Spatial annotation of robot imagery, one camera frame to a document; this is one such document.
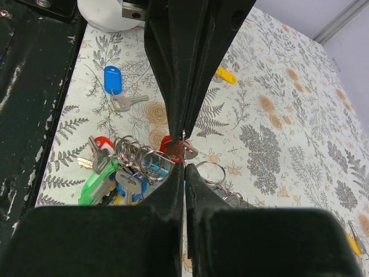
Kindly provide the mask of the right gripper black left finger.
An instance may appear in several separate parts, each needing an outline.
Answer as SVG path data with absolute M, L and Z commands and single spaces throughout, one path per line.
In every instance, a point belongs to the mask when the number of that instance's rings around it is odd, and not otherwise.
M 184 173 L 138 205 L 42 206 L 19 222 L 2 276 L 181 276 Z

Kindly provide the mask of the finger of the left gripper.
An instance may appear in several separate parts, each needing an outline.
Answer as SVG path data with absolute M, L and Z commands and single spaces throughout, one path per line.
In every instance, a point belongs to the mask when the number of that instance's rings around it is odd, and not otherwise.
M 193 132 L 216 69 L 254 4 L 252 0 L 208 1 L 183 127 L 186 138 Z

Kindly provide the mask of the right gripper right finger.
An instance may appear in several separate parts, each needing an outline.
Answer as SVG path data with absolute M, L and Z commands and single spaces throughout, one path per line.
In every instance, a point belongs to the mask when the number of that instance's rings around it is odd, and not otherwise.
M 344 231 L 315 208 L 234 208 L 186 167 L 194 276 L 360 276 Z

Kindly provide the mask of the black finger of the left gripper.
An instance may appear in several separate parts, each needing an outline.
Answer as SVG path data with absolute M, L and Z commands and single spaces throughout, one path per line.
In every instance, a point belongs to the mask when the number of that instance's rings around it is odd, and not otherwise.
M 164 99 L 172 140 L 189 136 L 208 1 L 148 1 L 145 51 Z

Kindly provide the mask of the red tag key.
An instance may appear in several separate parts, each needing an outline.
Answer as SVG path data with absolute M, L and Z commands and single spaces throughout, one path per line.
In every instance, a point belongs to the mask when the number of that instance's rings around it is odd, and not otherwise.
M 170 136 L 164 136 L 161 141 L 160 151 L 165 153 L 170 159 L 177 163 L 181 162 L 183 158 L 183 151 L 185 151 L 186 159 L 194 159 L 198 155 L 198 150 L 195 149 L 187 140 L 171 140 Z

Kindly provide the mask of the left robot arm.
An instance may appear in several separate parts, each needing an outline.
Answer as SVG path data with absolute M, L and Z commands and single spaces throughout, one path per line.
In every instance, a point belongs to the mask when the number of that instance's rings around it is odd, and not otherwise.
M 173 140 L 189 138 L 209 84 L 254 1 L 78 1 L 103 31 L 144 24 L 144 47 Z

